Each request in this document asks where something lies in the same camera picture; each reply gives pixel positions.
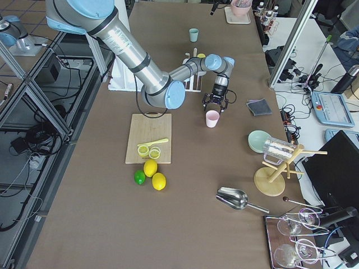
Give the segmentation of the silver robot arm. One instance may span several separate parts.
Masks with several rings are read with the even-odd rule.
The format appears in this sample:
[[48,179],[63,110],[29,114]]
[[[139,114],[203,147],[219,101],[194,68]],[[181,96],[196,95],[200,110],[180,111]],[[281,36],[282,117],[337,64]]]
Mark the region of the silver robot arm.
[[170,73],[161,71],[121,22],[114,1],[46,1],[45,6],[50,28],[102,40],[143,83],[141,95],[148,105],[179,108],[185,99],[183,81],[198,72],[217,74],[214,89],[228,87],[234,67],[231,57],[192,57]]

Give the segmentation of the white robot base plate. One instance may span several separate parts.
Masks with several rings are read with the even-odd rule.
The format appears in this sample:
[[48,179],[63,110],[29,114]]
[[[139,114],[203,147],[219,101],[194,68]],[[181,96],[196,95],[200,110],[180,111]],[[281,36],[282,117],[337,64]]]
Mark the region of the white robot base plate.
[[118,56],[115,57],[113,62],[108,90],[136,91],[134,74],[127,68]]

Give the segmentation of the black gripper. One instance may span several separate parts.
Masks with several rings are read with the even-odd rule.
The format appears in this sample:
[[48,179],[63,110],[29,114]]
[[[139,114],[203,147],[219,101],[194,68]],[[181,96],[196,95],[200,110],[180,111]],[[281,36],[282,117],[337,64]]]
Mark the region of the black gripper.
[[223,0],[213,0],[213,5],[210,11],[210,15],[213,15],[214,12],[218,9],[218,6],[224,4]]
[[217,76],[214,82],[214,86],[211,94],[205,94],[202,99],[202,105],[204,107],[204,111],[207,110],[208,104],[212,102],[220,103],[220,114],[225,112],[228,108],[228,99],[226,98],[226,93],[228,90],[229,78],[224,76]]

